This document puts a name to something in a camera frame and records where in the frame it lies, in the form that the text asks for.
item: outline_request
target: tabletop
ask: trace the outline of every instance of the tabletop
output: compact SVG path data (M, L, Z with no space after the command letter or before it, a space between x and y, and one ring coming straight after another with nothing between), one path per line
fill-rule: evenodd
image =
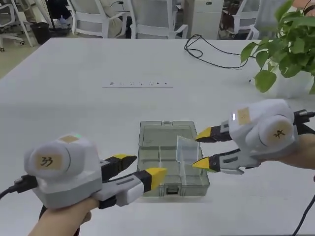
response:
M264 97L249 83L254 60L239 70L190 57L185 40L50 39L0 80L0 189L24 174L23 154L69 132L94 141L100 158L136 154L140 121L192 120L197 131L226 120L238 103ZM248 41L209 41L240 53ZM238 56L197 42L205 60L238 66ZM171 88L106 88L111 83L167 83ZM313 97L289 100L315 110ZM309 123L315 128L315 122ZM204 144L204 155L233 150L233 142ZM136 163L127 172L135 171ZM314 171L276 162L242 176L209 174L195 201L148 203L94 210L81 235L216 236L291 234L311 200ZM0 201L2 235L27 235L41 202L31 191ZM300 231L315 232L315 209Z

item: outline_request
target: white plant pot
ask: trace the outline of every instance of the white plant pot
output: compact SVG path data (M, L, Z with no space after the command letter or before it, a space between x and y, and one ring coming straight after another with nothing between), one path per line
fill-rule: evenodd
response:
M314 79L309 72L300 71L296 76L285 78L282 76L279 66L271 62L275 67L272 72L276 74L277 79L271 88L263 93L268 98L297 98L309 94Z

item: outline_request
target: beige sticker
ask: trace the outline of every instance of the beige sticker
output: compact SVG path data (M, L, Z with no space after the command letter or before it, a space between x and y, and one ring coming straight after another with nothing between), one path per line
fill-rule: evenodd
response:
M291 133L292 125L285 121L280 121L277 123L277 127L268 134L267 140L271 143L281 142L283 139L287 138L288 134Z
M77 137L72 136L72 135L67 135L67 136L60 138L59 140L62 140L64 142L70 144L70 143L73 143L79 139Z
M244 108L237 111L239 125L249 124L251 122L250 109Z
M38 170L60 170L63 165L63 157L60 154L37 154L35 160Z

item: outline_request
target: plastic storage box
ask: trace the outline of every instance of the plastic storage box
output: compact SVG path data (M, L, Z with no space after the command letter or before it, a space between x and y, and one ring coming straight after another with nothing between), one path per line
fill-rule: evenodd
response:
M145 197L206 195L210 186L206 171L193 168L191 165L182 165L176 160L177 137L194 140L196 135L193 121L142 121L140 123L138 169L167 168L164 183L159 188L144 194ZM196 156L202 158L201 148L198 149Z

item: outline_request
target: trash bin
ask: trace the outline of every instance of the trash bin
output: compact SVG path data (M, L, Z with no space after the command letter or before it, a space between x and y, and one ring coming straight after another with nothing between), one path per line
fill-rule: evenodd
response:
M37 42L42 45L48 39L50 39L50 32L49 32L49 24L46 22L39 22L36 24L31 25L31 29L34 33L34 36Z

